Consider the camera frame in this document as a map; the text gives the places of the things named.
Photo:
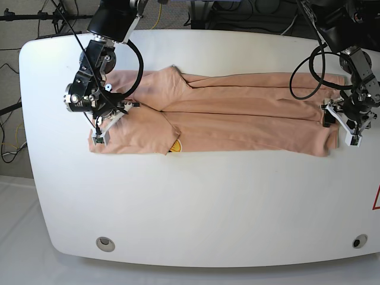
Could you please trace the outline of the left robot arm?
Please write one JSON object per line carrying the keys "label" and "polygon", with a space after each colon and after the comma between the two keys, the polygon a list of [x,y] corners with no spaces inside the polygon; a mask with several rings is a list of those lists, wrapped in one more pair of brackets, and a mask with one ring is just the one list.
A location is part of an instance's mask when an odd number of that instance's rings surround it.
{"label": "left robot arm", "polygon": [[[298,1],[297,5],[319,44],[308,59],[311,75],[319,86],[340,92],[341,102],[332,109],[347,117],[350,129],[369,127],[376,118],[371,110],[379,107],[379,79],[365,50],[379,50],[379,1]],[[351,76],[350,85],[327,81],[325,71],[315,72],[317,55],[326,67],[325,48],[339,57],[341,68]]]}

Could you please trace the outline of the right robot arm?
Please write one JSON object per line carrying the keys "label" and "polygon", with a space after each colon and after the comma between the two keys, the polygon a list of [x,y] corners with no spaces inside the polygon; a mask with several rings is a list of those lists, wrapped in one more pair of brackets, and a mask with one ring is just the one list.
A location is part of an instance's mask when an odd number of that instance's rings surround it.
{"label": "right robot arm", "polygon": [[[80,67],[68,85],[64,102],[70,112],[91,113],[94,118],[110,112],[122,112],[124,101],[139,86],[144,70],[143,57],[129,40],[140,20],[147,1],[101,1],[88,25],[95,35],[82,49]],[[124,43],[136,54],[139,69],[132,87],[123,93],[106,90],[106,75],[116,65],[115,44]]]}

